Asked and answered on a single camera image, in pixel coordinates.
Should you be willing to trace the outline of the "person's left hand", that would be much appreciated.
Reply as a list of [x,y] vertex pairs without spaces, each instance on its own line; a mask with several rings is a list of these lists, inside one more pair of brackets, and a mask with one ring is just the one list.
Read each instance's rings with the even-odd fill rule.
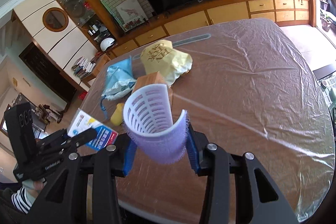
[[24,180],[22,185],[27,190],[41,191],[46,184],[46,180],[43,178],[41,180],[33,181],[31,179]]

